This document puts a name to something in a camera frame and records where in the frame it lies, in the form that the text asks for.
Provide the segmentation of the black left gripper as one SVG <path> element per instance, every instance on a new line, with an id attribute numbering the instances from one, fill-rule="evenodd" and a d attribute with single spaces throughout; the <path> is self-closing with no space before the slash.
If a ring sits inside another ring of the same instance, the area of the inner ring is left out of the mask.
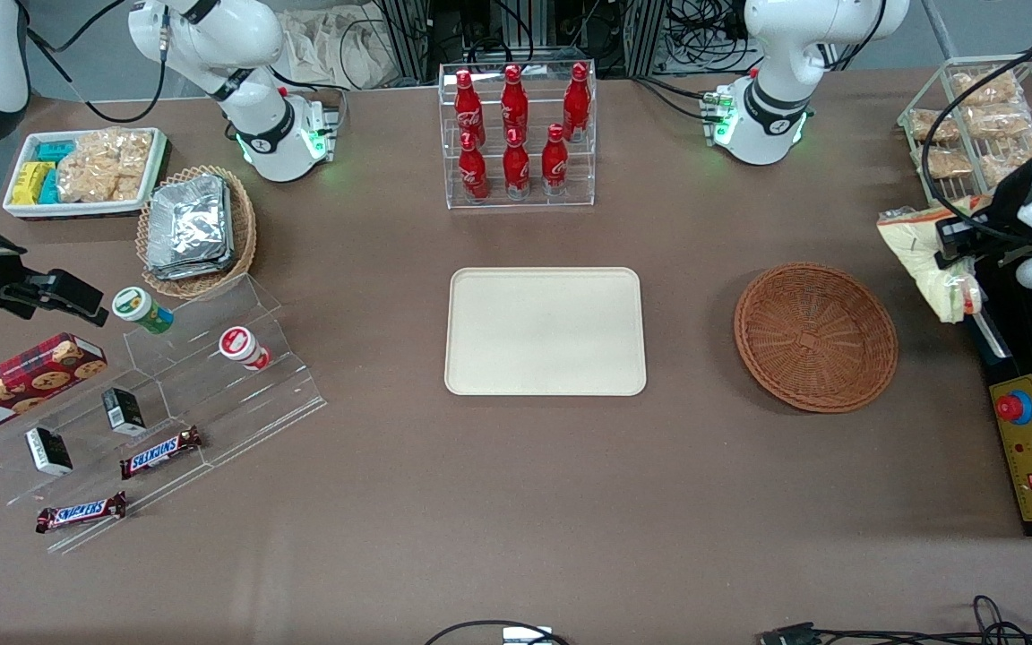
<path id="1" fill-rule="evenodd" d="M 971 266 L 987 258 L 1000 260 L 1006 253 L 1032 248 L 1032 227 L 1020 220 L 1019 209 L 1032 203 L 1032 165 L 1020 165 L 995 188 L 990 204 L 978 209 L 983 224 L 993 233 L 980 232 L 957 216 L 939 218 L 934 223 L 939 252 L 935 265 L 946 270 L 962 262 Z"/>

